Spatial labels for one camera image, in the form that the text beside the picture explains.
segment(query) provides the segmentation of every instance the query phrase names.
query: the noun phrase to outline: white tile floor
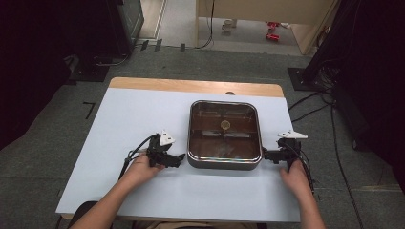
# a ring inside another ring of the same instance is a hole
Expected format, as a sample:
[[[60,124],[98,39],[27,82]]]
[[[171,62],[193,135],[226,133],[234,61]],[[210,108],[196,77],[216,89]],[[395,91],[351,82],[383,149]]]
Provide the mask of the white tile floor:
[[[163,46],[195,47],[195,0],[166,0],[157,39],[162,39]],[[209,38],[209,18],[199,19],[199,44],[202,46]],[[279,41],[266,40],[266,22],[239,20],[237,28],[230,34],[222,30],[224,19],[213,19],[213,42],[206,49],[230,52],[256,52],[285,55],[302,55],[291,29],[278,27],[273,33],[280,35]]]

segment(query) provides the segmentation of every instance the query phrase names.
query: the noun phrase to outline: person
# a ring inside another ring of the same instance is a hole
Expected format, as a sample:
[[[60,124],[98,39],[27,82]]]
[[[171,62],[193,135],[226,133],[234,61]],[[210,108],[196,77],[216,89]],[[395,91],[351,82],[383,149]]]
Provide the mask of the person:
[[[87,213],[85,213],[75,224],[70,227],[77,228],[110,228],[114,218],[119,210],[119,207],[125,198],[131,193],[132,190],[138,188],[149,179],[153,178],[164,166],[157,165],[156,167],[149,166],[149,159],[144,154],[139,154],[131,166],[128,168],[122,178],[111,188],[111,190],[97,202]],[[289,172],[285,169],[280,170],[280,176],[286,186],[297,197],[300,206],[301,227],[302,228],[326,228],[318,210],[316,201],[309,188],[307,177],[301,161],[295,160]],[[159,228],[157,223],[148,228]],[[248,223],[232,223],[226,226],[225,223],[210,226],[210,223],[183,223],[179,224],[180,227],[184,226],[208,226],[208,228],[255,228],[255,224]]]

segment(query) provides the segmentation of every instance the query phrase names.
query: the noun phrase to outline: person's right arm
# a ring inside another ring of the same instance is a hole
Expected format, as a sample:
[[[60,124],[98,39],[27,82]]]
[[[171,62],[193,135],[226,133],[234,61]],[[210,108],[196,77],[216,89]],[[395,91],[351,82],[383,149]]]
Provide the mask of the person's right arm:
[[[309,183],[303,164],[300,160],[295,160],[289,172],[280,170],[280,175],[286,186],[297,197],[300,205],[301,228],[303,229],[323,229],[326,228],[319,213],[318,205],[309,188]]]

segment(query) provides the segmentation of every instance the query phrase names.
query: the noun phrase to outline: wooden desk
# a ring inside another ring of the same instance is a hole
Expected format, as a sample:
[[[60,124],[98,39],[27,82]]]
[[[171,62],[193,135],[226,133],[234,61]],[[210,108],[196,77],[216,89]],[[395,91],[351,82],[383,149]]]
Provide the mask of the wooden desk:
[[[237,95],[224,94],[229,91]],[[168,131],[176,139],[169,154],[186,153],[190,106],[197,100],[255,106],[262,143],[269,150],[277,149],[277,134],[292,130],[287,102],[277,85],[114,78],[56,213],[69,219],[81,203],[101,199],[117,182],[128,152],[150,134]],[[208,170],[196,169],[185,159],[179,168],[165,169],[134,190],[117,218],[299,221],[298,202],[278,172],[286,166],[262,160],[252,171]]]
[[[317,35],[330,23],[339,0],[216,0],[214,18],[285,22],[291,25],[302,54],[307,54]],[[211,17],[212,0],[197,0],[196,46],[199,17]]]

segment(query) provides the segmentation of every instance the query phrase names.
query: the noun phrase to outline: hand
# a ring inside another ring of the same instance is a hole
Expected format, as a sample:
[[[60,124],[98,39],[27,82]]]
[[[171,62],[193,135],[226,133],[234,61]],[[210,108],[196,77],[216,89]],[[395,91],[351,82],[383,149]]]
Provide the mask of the hand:
[[[300,160],[297,159],[292,163],[289,173],[286,169],[281,169],[280,176],[295,196],[300,197],[308,194],[311,195],[307,175]]]
[[[134,188],[153,178],[162,169],[164,169],[163,165],[150,167],[148,156],[146,156],[145,153],[140,153],[121,179],[125,182],[129,182]]]

